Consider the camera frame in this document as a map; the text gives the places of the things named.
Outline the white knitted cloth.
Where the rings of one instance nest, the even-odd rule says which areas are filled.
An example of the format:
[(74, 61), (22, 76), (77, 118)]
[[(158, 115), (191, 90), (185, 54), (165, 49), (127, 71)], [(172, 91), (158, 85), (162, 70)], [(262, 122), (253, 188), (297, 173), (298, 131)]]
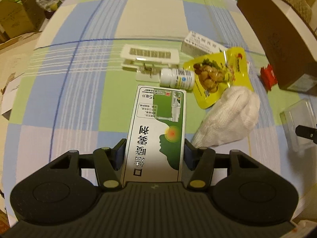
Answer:
[(244, 86), (231, 86), (212, 106), (193, 136), (192, 145), (214, 147), (244, 139), (258, 123), (260, 98)]

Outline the white pill bottle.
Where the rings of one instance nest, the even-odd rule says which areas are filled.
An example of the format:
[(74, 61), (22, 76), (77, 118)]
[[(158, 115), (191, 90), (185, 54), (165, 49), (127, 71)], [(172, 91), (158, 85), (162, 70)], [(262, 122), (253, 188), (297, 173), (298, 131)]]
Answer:
[(193, 71), (163, 68), (160, 71), (159, 84), (162, 87), (192, 90), (195, 83), (195, 74)]

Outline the brown cardboard boxes pile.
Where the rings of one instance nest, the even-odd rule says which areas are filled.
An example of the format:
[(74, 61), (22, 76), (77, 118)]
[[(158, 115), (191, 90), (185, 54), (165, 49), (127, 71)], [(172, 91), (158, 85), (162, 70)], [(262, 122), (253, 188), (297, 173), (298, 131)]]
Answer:
[(65, 0), (1, 0), (1, 43), (38, 31)]

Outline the green white throat spray box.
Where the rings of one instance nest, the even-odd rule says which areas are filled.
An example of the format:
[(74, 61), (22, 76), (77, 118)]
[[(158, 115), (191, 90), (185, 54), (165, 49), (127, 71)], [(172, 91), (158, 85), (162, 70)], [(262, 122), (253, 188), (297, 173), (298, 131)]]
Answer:
[(178, 182), (182, 176), (186, 91), (139, 85), (121, 182)]

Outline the yellow chestnut snack pouch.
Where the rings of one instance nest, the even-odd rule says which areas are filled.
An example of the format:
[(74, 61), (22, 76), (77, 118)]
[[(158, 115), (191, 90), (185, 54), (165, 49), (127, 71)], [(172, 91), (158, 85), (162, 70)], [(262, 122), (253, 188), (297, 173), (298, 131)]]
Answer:
[(202, 109), (215, 104), (231, 86), (245, 86), (254, 90), (248, 76), (247, 56), (242, 47), (194, 58), (185, 62), (183, 69), (194, 72), (192, 92)]

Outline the red snack packet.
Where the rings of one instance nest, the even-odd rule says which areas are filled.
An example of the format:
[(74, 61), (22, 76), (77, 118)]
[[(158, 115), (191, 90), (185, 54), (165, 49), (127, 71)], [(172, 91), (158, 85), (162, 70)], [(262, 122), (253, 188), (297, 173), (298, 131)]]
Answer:
[(266, 67), (262, 67), (260, 69), (260, 76), (267, 91), (271, 91), (271, 88), (278, 84), (278, 80), (273, 72), (271, 64), (268, 64)]

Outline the clear plastic case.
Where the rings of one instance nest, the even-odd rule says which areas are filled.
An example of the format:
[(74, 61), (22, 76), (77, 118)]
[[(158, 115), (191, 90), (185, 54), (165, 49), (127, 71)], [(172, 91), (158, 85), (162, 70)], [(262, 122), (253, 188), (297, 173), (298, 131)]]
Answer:
[(304, 139), (296, 135), (298, 125), (316, 128), (316, 118), (309, 99), (304, 98), (280, 113), (288, 147), (294, 151), (304, 151), (316, 146), (312, 140)]

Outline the white ointment box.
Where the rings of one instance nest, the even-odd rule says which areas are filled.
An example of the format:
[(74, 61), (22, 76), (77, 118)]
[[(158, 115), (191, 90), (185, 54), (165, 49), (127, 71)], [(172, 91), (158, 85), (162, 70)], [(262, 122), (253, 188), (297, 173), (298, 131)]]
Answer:
[(227, 48), (197, 32), (190, 31), (183, 40), (180, 50), (188, 56), (197, 58), (206, 54), (221, 53)]

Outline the brown cardboard storage box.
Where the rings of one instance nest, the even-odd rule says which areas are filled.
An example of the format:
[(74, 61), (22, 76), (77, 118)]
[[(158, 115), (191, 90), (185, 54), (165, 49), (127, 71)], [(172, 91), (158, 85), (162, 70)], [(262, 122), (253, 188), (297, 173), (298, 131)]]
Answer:
[(238, 0), (283, 90), (316, 95), (316, 35), (285, 0)]

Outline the white plastic hook holder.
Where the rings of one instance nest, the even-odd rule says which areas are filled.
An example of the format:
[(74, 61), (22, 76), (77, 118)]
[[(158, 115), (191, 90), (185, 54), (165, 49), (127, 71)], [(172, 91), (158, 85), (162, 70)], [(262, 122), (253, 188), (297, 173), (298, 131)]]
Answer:
[(120, 57), (124, 70), (136, 72), (136, 80), (143, 82), (159, 82), (163, 68), (179, 68), (180, 56), (177, 49), (146, 47), (125, 44)]

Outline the checkered bed sheet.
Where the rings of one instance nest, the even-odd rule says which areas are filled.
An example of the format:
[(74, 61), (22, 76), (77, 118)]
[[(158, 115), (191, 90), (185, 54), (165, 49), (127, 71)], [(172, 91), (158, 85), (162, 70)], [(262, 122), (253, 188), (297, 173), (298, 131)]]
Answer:
[(280, 119), (303, 96), (277, 86), (266, 92), (257, 73), (268, 61), (235, 0), (65, 0), (31, 48), (1, 132), (2, 190), (11, 223), (16, 183), (70, 149), (90, 153), (127, 136), (138, 83), (121, 67), (123, 46), (179, 49), (190, 31), (243, 47), (261, 100), (250, 135), (217, 152), (239, 149), (281, 174), (299, 192), (296, 214), (316, 217), (316, 148), (290, 151)]

